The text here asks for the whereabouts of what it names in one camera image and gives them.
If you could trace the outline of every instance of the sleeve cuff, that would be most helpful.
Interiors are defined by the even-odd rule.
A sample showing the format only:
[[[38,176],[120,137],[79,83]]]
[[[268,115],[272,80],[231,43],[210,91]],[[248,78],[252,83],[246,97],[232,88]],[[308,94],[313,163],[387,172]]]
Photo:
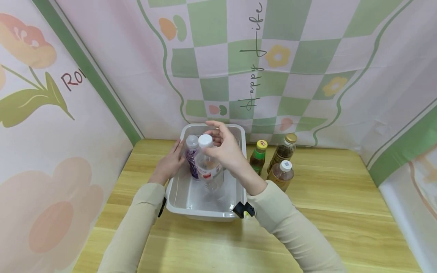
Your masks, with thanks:
[[[247,195],[247,201],[255,209],[255,216],[260,225],[272,233],[296,208],[290,198],[272,181],[267,180],[266,189],[256,195]]]
[[[135,194],[132,205],[141,203],[151,204],[155,209],[161,209],[164,199],[165,188],[158,183],[147,183]]]

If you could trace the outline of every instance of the backdrop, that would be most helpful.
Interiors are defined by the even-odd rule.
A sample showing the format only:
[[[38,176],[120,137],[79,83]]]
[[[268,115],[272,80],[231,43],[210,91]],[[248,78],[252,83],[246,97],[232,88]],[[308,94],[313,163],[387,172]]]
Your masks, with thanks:
[[[71,272],[132,144],[33,3],[0,6],[0,272]]]

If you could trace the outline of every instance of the white bottle cap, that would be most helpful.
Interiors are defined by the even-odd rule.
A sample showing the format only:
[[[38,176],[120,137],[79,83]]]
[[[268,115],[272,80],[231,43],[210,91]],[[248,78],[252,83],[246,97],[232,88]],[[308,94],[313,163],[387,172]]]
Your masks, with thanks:
[[[194,150],[199,147],[199,138],[195,135],[189,135],[186,140],[187,147],[190,150]]]
[[[281,165],[279,166],[279,168],[281,169],[281,171],[286,173],[286,172],[291,171],[291,167],[292,166],[293,165],[291,164],[290,161],[284,160],[284,161],[281,162]]]
[[[206,148],[212,146],[212,136],[210,135],[201,135],[199,137],[199,147]]]

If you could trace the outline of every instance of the glass bottle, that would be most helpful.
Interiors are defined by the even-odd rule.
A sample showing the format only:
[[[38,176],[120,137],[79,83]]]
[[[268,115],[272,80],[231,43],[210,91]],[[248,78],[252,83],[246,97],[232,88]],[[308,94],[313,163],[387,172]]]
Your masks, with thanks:
[[[185,158],[187,159],[188,164],[190,164],[191,176],[194,179],[199,180],[196,163],[194,162],[194,154],[199,148],[199,138],[195,135],[189,135],[185,142],[187,144],[187,150],[185,151]]]
[[[272,160],[270,161],[270,165],[267,168],[267,173],[270,172],[272,166],[276,163],[280,163],[283,160],[290,160],[293,156],[293,153],[296,150],[296,141],[298,140],[298,137],[291,133],[287,134],[284,139],[284,143],[280,144],[273,155]]]
[[[258,140],[257,147],[250,157],[249,163],[258,175],[261,175],[264,163],[266,162],[267,141]]]
[[[267,180],[273,181],[282,191],[286,191],[292,178],[295,176],[293,165],[288,160],[273,165]]]

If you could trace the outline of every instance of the left hand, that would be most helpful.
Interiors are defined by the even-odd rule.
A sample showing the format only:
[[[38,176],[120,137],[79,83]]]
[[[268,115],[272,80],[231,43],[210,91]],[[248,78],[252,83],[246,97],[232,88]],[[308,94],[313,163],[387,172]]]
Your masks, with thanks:
[[[176,175],[185,161],[185,157],[181,156],[183,146],[184,141],[176,140],[168,155],[162,158],[156,165],[149,183],[158,183],[164,186],[168,179]]]

